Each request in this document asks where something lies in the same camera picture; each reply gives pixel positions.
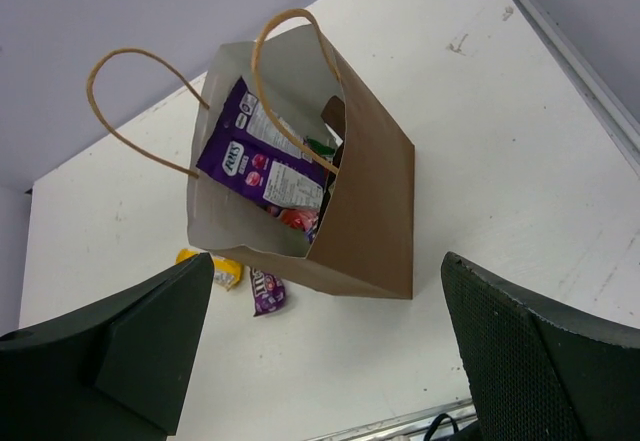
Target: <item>wall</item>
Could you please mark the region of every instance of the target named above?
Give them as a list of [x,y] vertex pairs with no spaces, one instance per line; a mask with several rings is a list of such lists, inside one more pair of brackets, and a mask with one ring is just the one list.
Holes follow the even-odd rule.
[[0,336],[18,328],[31,196],[0,187]]
[[640,0],[537,0],[640,120]]
[[[312,1],[0,0],[0,186],[25,191],[104,135],[85,81],[108,51],[144,47],[193,77],[219,44],[252,39],[277,11]],[[129,55],[106,66],[96,92],[120,125],[178,85]]]

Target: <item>purple package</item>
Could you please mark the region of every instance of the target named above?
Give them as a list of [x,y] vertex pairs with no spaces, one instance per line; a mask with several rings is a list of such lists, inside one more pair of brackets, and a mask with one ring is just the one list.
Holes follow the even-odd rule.
[[273,274],[268,274],[259,269],[250,269],[251,290],[255,301],[256,312],[253,315],[273,313],[282,309],[287,299],[282,280]]
[[266,210],[317,211],[322,203],[324,168],[277,130],[242,78],[227,97],[196,166]]

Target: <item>black cable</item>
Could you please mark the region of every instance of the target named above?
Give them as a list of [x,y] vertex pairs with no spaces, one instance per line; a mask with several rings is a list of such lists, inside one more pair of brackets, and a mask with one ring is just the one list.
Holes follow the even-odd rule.
[[449,416],[447,413],[442,413],[436,416],[436,419],[433,420],[433,422],[429,426],[429,429],[427,429],[427,432],[424,433],[423,441],[431,441],[431,438],[433,437],[434,434],[436,434],[436,431],[442,424],[442,421],[444,421],[447,418],[451,420],[451,426],[453,427],[454,434],[457,433],[459,430],[458,430],[458,423],[456,423],[456,420],[453,419],[451,416]]

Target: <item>small purple candy package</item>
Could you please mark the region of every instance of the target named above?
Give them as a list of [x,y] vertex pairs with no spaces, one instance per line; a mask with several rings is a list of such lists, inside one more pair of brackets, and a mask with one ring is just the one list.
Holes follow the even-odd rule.
[[242,78],[227,97],[196,166],[267,211],[273,206],[318,211],[322,204],[324,168],[277,130]]
[[256,307],[253,316],[262,316],[282,309],[287,299],[282,280],[259,269],[251,268],[250,272],[251,290]]

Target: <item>paper bag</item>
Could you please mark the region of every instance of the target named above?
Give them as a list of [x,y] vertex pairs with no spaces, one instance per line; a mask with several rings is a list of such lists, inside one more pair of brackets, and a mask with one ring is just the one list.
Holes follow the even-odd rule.
[[[311,24],[266,40],[284,20]],[[104,119],[93,97],[95,76],[121,53],[139,53],[165,65],[200,101],[189,169],[161,159],[122,137]],[[196,167],[231,88],[242,76],[276,123],[278,113],[300,136],[329,143],[321,115],[344,103],[346,132],[339,172],[322,224],[309,246],[292,229]],[[412,297],[414,146],[387,110],[305,10],[285,11],[271,20],[256,43],[227,44],[216,53],[201,94],[171,65],[137,48],[113,51],[92,70],[87,95],[94,113],[114,136],[143,155],[189,174],[189,242],[198,248],[273,273],[317,291],[341,296]],[[306,146],[292,139],[301,150]]]

